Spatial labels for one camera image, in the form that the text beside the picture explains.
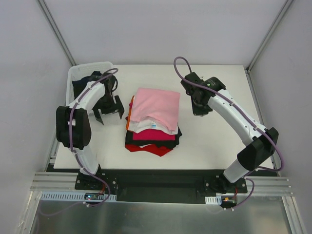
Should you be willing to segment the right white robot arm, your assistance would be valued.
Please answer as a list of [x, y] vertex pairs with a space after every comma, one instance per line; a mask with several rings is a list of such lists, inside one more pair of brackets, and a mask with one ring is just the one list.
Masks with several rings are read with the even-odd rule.
[[234, 129], [245, 148], [237, 154], [237, 159], [213, 179], [209, 186], [217, 193], [229, 193], [236, 188], [237, 182], [258, 168], [275, 152], [278, 131], [266, 128], [251, 118], [236, 104], [226, 86], [216, 77], [202, 80], [191, 72], [181, 81], [186, 94], [191, 97], [195, 116], [205, 116], [216, 111]]

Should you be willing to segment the red t shirt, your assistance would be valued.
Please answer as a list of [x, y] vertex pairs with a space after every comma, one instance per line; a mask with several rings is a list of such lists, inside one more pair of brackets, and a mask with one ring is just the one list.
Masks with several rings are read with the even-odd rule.
[[130, 151], [130, 152], [149, 152], [151, 154], [157, 155], [159, 157], [162, 157], [172, 151], [172, 149], [168, 149], [164, 146], [157, 147], [154, 144], [146, 145], [143, 147], [136, 146], [136, 145], [131, 145], [131, 144], [126, 144], [125, 148]]

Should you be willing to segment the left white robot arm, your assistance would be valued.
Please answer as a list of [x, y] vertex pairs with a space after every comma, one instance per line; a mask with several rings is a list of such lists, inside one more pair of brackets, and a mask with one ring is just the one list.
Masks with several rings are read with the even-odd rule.
[[109, 73], [105, 77], [89, 76], [73, 82], [75, 99], [67, 106], [56, 110], [56, 137], [76, 158], [80, 172], [88, 175], [86, 184], [97, 190], [103, 185], [103, 177], [98, 175], [99, 163], [92, 153], [89, 143], [92, 137], [89, 114], [103, 124], [102, 115], [124, 114], [119, 96], [113, 92], [118, 87], [117, 78]]

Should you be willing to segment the white t shirt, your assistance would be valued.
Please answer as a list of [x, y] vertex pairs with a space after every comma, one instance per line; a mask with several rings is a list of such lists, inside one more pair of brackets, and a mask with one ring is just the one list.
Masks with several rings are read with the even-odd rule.
[[178, 126], [174, 127], [173, 130], [170, 130], [164, 123], [151, 117], [146, 117], [139, 122], [129, 120], [126, 128], [128, 131], [135, 133], [140, 133], [148, 129], [160, 130], [169, 135], [176, 135], [178, 133]]

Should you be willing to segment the pink t shirt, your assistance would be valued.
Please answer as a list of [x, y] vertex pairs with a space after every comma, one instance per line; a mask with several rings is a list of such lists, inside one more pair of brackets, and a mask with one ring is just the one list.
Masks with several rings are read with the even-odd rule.
[[177, 128], [179, 116], [180, 93], [175, 91], [138, 88], [130, 120], [141, 122], [153, 119], [167, 127], [169, 131]]

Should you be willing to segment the white plastic laundry basket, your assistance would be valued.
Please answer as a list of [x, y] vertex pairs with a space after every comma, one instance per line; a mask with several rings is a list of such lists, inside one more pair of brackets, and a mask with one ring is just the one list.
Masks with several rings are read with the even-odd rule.
[[68, 71], [65, 105], [69, 105], [75, 99], [73, 81], [90, 76], [94, 71], [103, 73], [112, 68], [114, 68], [114, 65], [109, 61], [86, 63], [71, 67]]

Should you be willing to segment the magenta t shirt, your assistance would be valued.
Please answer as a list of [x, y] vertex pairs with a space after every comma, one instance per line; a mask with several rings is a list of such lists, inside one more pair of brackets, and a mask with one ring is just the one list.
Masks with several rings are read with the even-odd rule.
[[144, 130], [140, 133], [134, 132], [134, 140], [173, 140], [174, 135], [169, 135], [160, 130]]

